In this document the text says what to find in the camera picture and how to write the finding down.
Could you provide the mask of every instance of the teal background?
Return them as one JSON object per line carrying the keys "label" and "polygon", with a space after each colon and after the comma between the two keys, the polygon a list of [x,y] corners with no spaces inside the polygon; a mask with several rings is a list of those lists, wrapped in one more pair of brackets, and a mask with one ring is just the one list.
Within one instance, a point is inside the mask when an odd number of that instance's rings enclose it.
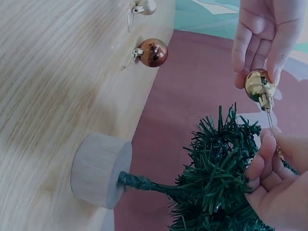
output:
{"label": "teal background", "polygon": [[[239,6],[240,0],[177,0],[174,28],[233,39]],[[308,53],[308,41],[295,50]]]}

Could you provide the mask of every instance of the wooden table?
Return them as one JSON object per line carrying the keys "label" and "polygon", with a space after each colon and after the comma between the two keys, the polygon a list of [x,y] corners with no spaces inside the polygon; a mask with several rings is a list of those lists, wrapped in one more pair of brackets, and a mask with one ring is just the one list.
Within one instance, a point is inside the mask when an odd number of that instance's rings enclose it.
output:
{"label": "wooden table", "polygon": [[129,33],[132,3],[0,1],[1,231],[113,226],[73,196],[70,171],[89,133],[132,139],[158,69],[121,66],[143,40],[171,38],[175,0],[156,0]]}

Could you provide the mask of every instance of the round wooden stand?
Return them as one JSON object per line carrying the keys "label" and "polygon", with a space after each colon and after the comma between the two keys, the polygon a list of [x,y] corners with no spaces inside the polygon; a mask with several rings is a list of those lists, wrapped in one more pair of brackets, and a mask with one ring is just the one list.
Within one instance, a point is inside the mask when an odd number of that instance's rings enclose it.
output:
{"label": "round wooden stand", "polygon": [[100,133],[88,135],[73,162],[73,194],[91,204],[113,209],[123,192],[117,179],[121,171],[129,172],[131,158],[131,142]]}

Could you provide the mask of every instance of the red surface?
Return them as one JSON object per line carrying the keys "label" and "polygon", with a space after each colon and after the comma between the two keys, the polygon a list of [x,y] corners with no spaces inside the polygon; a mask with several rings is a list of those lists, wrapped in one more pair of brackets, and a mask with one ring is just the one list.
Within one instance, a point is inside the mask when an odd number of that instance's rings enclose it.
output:
{"label": "red surface", "polygon": [[[161,66],[133,139],[131,173],[170,184],[188,163],[183,146],[199,117],[217,120],[218,106],[224,115],[237,102],[238,113],[258,113],[257,105],[243,90],[234,87],[231,66],[232,41],[190,32],[175,31],[169,57]],[[275,101],[278,126],[291,133],[307,133],[308,81],[298,82],[283,72],[282,100]],[[116,231],[167,231],[172,219],[169,200],[155,192],[129,189],[115,208]]]}

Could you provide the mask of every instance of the pine branch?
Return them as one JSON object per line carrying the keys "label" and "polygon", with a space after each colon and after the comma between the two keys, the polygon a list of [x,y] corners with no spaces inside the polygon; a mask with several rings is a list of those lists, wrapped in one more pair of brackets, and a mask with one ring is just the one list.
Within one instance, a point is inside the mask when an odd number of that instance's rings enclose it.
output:
{"label": "pine branch", "polygon": [[250,125],[236,115],[236,104],[225,121],[219,107],[217,128],[213,118],[200,119],[190,148],[192,159],[178,175],[174,186],[161,185],[145,177],[122,172],[118,184],[167,194],[173,201],[170,231],[272,231],[256,215],[244,193],[250,193],[244,171],[257,152]]}

